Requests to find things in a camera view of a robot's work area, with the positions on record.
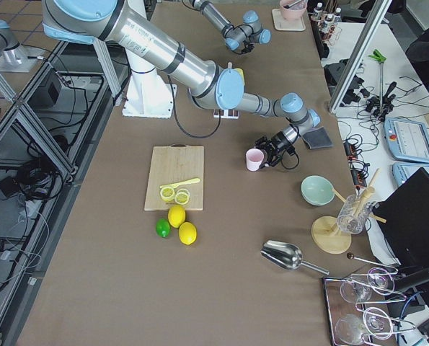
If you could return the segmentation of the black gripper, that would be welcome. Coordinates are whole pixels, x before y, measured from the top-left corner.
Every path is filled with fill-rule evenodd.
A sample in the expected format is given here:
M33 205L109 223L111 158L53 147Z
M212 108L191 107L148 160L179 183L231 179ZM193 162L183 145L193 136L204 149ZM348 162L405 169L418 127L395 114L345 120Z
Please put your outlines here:
M240 50L240 53L241 54L248 54L248 53L251 53L252 52L252 50L255 48L255 44L254 43L251 43L251 42L249 42L249 41L244 41L243 42L243 44L244 44L244 47Z
M265 158L260 168L275 167L283 159L283 152L290 146L290 141L283 131L276 133L271 138L263 136L255 141L255 148L265 150Z

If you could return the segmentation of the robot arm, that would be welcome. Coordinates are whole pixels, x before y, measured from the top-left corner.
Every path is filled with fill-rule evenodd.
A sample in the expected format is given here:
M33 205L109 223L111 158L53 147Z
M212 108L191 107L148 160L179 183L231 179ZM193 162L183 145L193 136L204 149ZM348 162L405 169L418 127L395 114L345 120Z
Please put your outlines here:
M182 4L200 12L221 33L225 46L237 55L248 54L256 44L265 45L271 40L271 32L263 27L254 10L246 11L242 16L242 23L234 25L211 1L182 1Z
M306 108L295 93L274 101L246 93L238 71L201 60L127 1L43 1L42 8L47 36L82 44L113 41L187 86L193 103L200 108L287 118L290 125L285 130L255 143L267 154L266 167L274 167L284 151L292 154L298 137L320 122L318 114Z

